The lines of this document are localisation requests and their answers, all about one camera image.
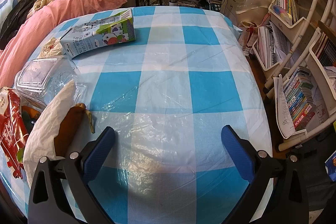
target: red packaging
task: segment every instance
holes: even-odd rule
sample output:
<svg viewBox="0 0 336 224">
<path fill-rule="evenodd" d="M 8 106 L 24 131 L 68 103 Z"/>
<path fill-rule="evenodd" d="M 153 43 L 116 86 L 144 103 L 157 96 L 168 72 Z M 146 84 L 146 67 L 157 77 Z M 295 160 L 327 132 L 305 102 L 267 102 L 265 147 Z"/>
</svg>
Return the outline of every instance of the red packaging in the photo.
<svg viewBox="0 0 336 224">
<path fill-rule="evenodd" d="M 13 176 L 22 178 L 21 168 L 16 153 L 25 147 L 28 132 L 20 113 L 20 97 L 13 89 L 4 87 L 0 89 L 0 144 L 9 159 L 8 167 L 13 167 Z"/>
</svg>

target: bookshelf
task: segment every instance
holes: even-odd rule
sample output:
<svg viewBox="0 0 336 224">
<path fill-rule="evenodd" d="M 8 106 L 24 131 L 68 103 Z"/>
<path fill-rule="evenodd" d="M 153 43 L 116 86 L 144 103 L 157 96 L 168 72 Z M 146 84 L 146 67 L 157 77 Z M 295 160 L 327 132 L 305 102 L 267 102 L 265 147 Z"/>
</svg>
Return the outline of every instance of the bookshelf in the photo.
<svg viewBox="0 0 336 224">
<path fill-rule="evenodd" d="M 332 41 L 332 43 L 336 44 L 336 33 L 331 30 L 325 23 L 319 21 L 318 22 L 318 30 L 324 32 L 327 37 Z M 307 139 L 317 135 L 328 126 L 332 125 L 332 123 L 336 120 L 336 92 L 334 87 L 320 63 L 319 59 L 315 55 L 313 48 L 315 44 L 320 39 L 321 33 L 315 38 L 313 43 L 309 47 L 309 54 L 307 55 L 305 62 L 307 64 L 308 69 L 311 72 L 312 77 L 315 79 L 317 86 L 320 89 L 323 101 L 326 106 L 327 111 L 327 119 L 320 123 L 318 126 L 314 128 L 310 128 L 310 130 L 305 133 L 293 135 L 288 139 L 284 140 L 282 144 L 279 145 L 278 149 L 280 151 L 284 151 L 292 146 L 295 146 L 301 142 L 305 142 Z"/>
<path fill-rule="evenodd" d="M 269 67 L 269 68 L 266 69 L 266 67 L 265 67 L 265 65 L 264 65 L 264 63 L 263 63 L 263 61 L 261 60 L 261 57 L 260 57 L 260 55 L 259 55 L 259 52 L 258 52 L 258 50 L 257 50 L 257 47 L 256 47 L 257 42 L 258 42 L 258 40 L 256 40 L 256 41 L 253 43 L 253 45 L 252 45 L 252 49 L 253 49 L 253 52 L 254 52 L 255 57 L 257 58 L 257 60 L 258 60 L 258 62 L 259 62 L 259 64 L 260 64 L 260 66 L 261 66 L 261 68 L 262 68 L 262 71 L 263 71 L 263 73 L 264 73 L 264 75 L 265 75 L 265 78 L 268 79 L 268 78 L 270 78 L 270 77 L 273 75 L 273 73 L 275 72 L 275 70 L 280 66 L 280 62 L 277 62 L 277 63 L 273 64 L 271 67 Z M 281 70 L 281 74 L 282 74 L 282 75 L 285 75 L 286 73 L 288 73 L 288 71 L 289 71 L 289 68 L 284 67 L 284 68 Z"/>
<path fill-rule="evenodd" d="M 294 52 L 297 48 L 304 51 L 315 33 L 318 20 L 322 18 L 326 8 L 326 3 L 323 0 L 295 0 L 298 21 L 292 26 L 287 24 L 273 11 L 272 6 L 275 3 L 276 0 L 273 0 L 268 8 L 269 13 L 271 14 L 271 22 L 273 22 L 291 42 L 293 45 L 292 52 Z M 290 56 L 287 60 L 285 59 L 283 63 L 278 65 L 271 76 L 266 78 L 266 89 L 273 86 L 273 77 L 277 77 L 279 75 L 289 59 Z"/>
<path fill-rule="evenodd" d="M 324 32 L 334 44 L 336 44 L 335 32 L 320 21 L 319 21 L 318 26 L 321 29 L 321 31 Z M 325 105 L 327 107 L 328 114 L 329 116 L 331 116 L 332 114 L 336 112 L 336 92 L 333 88 L 333 85 L 331 84 L 331 81 L 327 73 L 325 72 L 325 69 L 323 68 L 322 64 L 320 63 L 317 56 L 312 50 L 315 44 L 317 43 L 317 41 L 318 39 L 310 46 L 309 54 L 306 58 L 306 63 L 313 77 L 318 83 L 321 94 L 325 101 Z"/>
</svg>

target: desk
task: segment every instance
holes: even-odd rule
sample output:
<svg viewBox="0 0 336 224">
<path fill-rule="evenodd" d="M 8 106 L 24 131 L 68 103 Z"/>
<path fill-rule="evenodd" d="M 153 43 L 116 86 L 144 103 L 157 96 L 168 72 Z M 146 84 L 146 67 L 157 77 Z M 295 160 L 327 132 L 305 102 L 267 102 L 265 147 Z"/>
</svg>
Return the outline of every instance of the desk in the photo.
<svg viewBox="0 0 336 224">
<path fill-rule="evenodd" d="M 68 27 L 105 18 L 104 11 L 63 22 L 44 39 Z M 220 13 L 186 7 L 133 8 L 136 41 L 107 46 L 73 59 L 88 89 L 92 111 L 69 151 L 81 151 L 106 126 L 116 142 L 90 189 L 120 224 L 221 223 L 244 193 L 243 180 L 221 143 L 229 124 L 256 150 L 272 155 L 266 113 L 250 66 Z M 15 179 L 0 148 L 0 179 L 27 215 L 30 189 Z M 272 181 L 256 211 L 260 217 Z M 65 193 L 83 220 L 67 181 Z"/>
</svg>

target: pink comforter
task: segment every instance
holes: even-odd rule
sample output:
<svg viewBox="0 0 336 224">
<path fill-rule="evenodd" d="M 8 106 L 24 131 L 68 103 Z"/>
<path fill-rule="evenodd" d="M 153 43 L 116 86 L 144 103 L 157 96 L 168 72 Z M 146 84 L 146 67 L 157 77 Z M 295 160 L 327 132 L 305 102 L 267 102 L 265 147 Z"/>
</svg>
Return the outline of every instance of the pink comforter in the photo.
<svg viewBox="0 0 336 224">
<path fill-rule="evenodd" d="M 126 0 L 55 0 L 29 18 L 0 53 L 0 88 L 11 87 L 14 78 L 42 40 L 62 22 L 104 10 L 113 10 Z"/>
</svg>

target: plastic bag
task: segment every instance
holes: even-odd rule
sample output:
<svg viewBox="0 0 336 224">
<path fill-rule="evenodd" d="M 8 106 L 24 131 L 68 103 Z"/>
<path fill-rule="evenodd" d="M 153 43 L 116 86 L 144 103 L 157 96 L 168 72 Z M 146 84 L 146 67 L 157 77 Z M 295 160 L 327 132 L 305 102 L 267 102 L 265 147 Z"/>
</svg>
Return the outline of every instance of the plastic bag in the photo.
<svg viewBox="0 0 336 224">
<path fill-rule="evenodd" d="M 260 24 L 268 13 L 272 0 L 245 0 L 237 3 L 236 14 L 240 20 Z"/>
<path fill-rule="evenodd" d="M 55 37 L 52 37 L 46 44 L 44 44 L 37 58 L 47 58 L 50 56 L 60 55 L 63 55 L 63 47 L 59 41 L 59 38 L 56 39 Z"/>
<path fill-rule="evenodd" d="M 8 158 L 8 167 L 13 167 L 13 177 L 22 178 L 23 164 L 18 162 L 17 153 L 25 147 L 28 132 L 20 113 L 21 98 L 16 90 L 0 89 L 0 144 Z"/>
</svg>

